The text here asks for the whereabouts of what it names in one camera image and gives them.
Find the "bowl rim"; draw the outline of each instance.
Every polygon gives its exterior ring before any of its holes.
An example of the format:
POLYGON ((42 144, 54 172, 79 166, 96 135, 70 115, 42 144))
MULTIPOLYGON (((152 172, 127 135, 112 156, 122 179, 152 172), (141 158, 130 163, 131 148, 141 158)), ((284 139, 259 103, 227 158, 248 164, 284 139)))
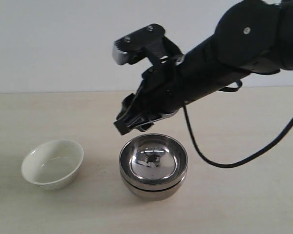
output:
POLYGON ((168 136, 168 135, 165 135, 165 134, 160 134, 160 133, 147 133, 147 134, 141 134, 141 135, 138 135, 134 138, 132 138, 131 140, 129 140, 124 146, 123 148, 121 149, 120 153, 119 153, 119 166, 120 166, 120 172, 121 172, 121 175, 126 179, 126 181, 139 188, 139 189, 142 189, 142 190, 148 190, 148 191, 156 191, 156 190, 162 190, 162 189, 166 189, 166 188, 169 188, 169 187, 172 187, 174 186, 176 183, 178 183, 182 177, 187 173, 188 171, 188 153, 186 151, 186 149, 184 148, 184 146, 178 141, 176 140, 175 138, 171 137, 171 136, 168 136), (122 156, 122 153, 123 151, 125 150, 125 148, 131 143, 133 142, 134 140, 138 139, 138 138, 141 138, 141 137, 145 137, 145 136, 160 136, 160 137, 165 137, 165 138, 169 138, 170 140, 174 141, 175 143, 177 143, 183 150, 184 154, 185 154, 185 167, 184 169, 182 170, 182 172, 173 180, 167 182, 167 183, 163 183, 163 184, 156 184, 156 185, 152 185, 152 184, 144 184, 144 183, 141 183, 139 181, 136 181, 134 180, 132 177, 130 177, 123 169, 122 167, 122 164, 121 164, 121 156, 122 156))
POLYGON ((65 139, 65 138, 62 138, 62 139, 55 139, 55 140, 49 140, 49 141, 46 141, 40 145, 38 145, 36 148, 32 149, 23 159, 22 161, 22 164, 21 164, 21 175, 23 176, 23 178, 25 180, 27 180, 29 183, 32 183, 32 184, 36 184, 36 185, 50 185, 50 184, 56 184, 58 182, 61 182, 69 177, 71 177, 81 166, 82 162, 84 160, 84 149, 83 147, 81 146, 81 144, 79 144, 78 142, 74 141, 74 140, 71 140, 71 139, 65 139), (50 181, 50 182, 36 182, 36 181, 33 181, 33 180, 30 180, 28 179, 28 177, 25 176, 25 173, 24 173, 24 162, 37 150, 39 149, 40 147, 43 147, 47 144, 50 144, 50 143, 60 143, 60 142, 71 142, 73 143, 74 145, 76 145, 80 150, 81 150, 81 158, 80 158, 80 161, 79 163, 77 164, 77 166, 74 168, 74 170, 72 170, 69 174, 67 174, 66 176, 58 179, 58 180, 54 180, 54 181, 50 181))

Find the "bowl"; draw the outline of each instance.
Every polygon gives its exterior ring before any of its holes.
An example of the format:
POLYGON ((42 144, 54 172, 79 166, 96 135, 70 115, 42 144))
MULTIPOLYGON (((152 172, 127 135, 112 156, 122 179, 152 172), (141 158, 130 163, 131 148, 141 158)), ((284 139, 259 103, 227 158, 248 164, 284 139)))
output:
POLYGON ((32 150, 23 160, 23 178, 46 190, 63 188, 77 176, 84 151, 73 140, 59 139, 46 142, 32 150))
POLYGON ((185 181, 188 155, 180 142, 164 134, 143 134, 126 143, 119 156, 124 184, 147 200, 169 198, 185 181))

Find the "white ceramic bowl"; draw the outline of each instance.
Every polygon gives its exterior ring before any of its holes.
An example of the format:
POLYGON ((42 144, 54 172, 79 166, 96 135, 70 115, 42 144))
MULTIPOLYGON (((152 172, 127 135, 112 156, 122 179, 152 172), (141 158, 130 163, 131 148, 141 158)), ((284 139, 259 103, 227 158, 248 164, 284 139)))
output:
POLYGON ((77 176, 84 150, 73 140, 46 142, 32 150, 23 160, 21 174, 25 180, 46 190, 60 189, 77 176))

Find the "stacked metal bowls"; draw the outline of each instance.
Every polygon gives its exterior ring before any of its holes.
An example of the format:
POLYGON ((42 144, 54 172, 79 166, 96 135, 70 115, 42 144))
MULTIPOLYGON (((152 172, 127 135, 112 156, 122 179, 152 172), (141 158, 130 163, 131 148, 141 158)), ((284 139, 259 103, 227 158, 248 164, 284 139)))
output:
POLYGON ((124 184, 136 196, 158 201, 183 184, 188 155, 177 140, 163 134, 144 134, 130 140, 119 156, 124 184))

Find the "screw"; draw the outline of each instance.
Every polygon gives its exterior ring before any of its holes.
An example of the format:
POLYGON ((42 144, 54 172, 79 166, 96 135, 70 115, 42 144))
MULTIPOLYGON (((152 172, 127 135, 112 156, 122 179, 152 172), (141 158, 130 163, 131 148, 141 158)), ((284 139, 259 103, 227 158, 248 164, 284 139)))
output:
POLYGON ((251 28, 249 28, 249 27, 245 28, 244 31, 243 31, 243 33, 245 35, 249 34, 250 32, 251 32, 251 28))
POLYGON ((148 29, 150 32, 152 32, 152 31, 153 31, 153 26, 152 26, 152 25, 149 25, 149 26, 147 27, 147 29, 148 29))
POLYGON ((131 39, 130 39, 130 37, 128 37, 128 36, 124 37, 124 41, 127 42, 127 43, 130 43, 130 40, 131 40, 131 39))

